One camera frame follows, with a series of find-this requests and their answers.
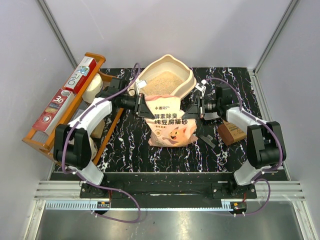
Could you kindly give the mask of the pink cat litter bag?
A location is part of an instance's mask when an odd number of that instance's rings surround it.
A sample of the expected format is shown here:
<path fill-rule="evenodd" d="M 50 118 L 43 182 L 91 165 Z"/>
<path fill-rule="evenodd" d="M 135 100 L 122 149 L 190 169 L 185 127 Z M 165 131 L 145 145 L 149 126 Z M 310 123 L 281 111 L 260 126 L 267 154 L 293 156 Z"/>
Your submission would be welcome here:
<path fill-rule="evenodd" d="M 181 99 L 173 95 L 151 95 L 145 98 L 154 119 L 146 118 L 151 130 L 148 144 L 153 147 L 184 147 L 198 140 L 195 119 L 182 119 Z"/>

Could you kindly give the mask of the grey metal scoop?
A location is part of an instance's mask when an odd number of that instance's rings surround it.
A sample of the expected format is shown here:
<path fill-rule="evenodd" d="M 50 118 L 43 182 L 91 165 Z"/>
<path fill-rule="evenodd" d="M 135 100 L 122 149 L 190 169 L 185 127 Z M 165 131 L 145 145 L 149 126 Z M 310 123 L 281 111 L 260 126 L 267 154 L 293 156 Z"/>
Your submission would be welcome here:
<path fill-rule="evenodd" d="M 210 121 L 210 120 L 217 120 L 220 119 L 221 117 L 218 115 L 217 112 L 207 112 L 204 114 L 204 120 Z"/>

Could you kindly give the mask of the grey bag clip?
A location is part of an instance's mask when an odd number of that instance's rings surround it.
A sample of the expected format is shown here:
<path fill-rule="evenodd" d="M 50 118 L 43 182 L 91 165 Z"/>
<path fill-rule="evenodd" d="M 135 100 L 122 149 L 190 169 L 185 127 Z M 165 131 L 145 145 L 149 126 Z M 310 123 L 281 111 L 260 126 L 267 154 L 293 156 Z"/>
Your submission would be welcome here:
<path fill-rule="evenodd" d="M 202 134 L 200 134 L 198 136 L 198 138 L 200 138 L 201 140 L 203 140 L 208 146 L 210 146 L 212 149 L 214 149 L 216 147 L 216 145 L 213 143 L 214 138 L 211 135 L 207 135 L 204 136 Z"/>

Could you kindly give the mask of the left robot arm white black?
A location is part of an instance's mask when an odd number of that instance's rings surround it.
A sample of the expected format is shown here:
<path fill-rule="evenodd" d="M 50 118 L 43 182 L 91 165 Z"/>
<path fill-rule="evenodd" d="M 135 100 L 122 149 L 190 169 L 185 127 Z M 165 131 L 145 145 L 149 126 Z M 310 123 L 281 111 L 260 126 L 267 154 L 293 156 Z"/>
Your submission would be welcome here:
<path fill-rule="evenodd" d="M 103 182 L 104 174 L 92 161 L 93 149 L 90 135 L 98 124 L 116 108 L 130 110 L 141 118 L 154 119 L 147 106 L 144 94 L 127 93 L 134 81 L 112 78 L 109 86 L 95 95 L 90 106 L 68 124 L 59 124 L 55 128 L 53 158 L 61 164 L 68 174 L 78 174 L 91 183 L 91 192 L 98 198 L 108 193 L 108 185 Z"/>

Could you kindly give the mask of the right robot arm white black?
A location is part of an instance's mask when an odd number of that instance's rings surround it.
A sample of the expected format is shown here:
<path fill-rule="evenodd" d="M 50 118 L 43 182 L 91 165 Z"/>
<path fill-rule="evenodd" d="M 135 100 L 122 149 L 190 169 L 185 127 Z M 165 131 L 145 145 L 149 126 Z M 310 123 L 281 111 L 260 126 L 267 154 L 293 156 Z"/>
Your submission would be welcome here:
<path fill-rule="evenodd" d="M 282 129 L 277 121 L 265 121 L 242 108 L 242 100 L 233 100 L 236 90 L 228 83 L 216 86 L 215 99 L 206 100 L 198 96 L 194 104 L 184 113 L 183 120 L 204 118 L 216 113 L 224 121 L 234 124 L 246 134 L 246 162 L 233 173 L 233 182 L 227 186 L 228 194 L 239 198 L 245 186 L 254 183 L 266 172 L 277 170 L 286 159 Z"/>

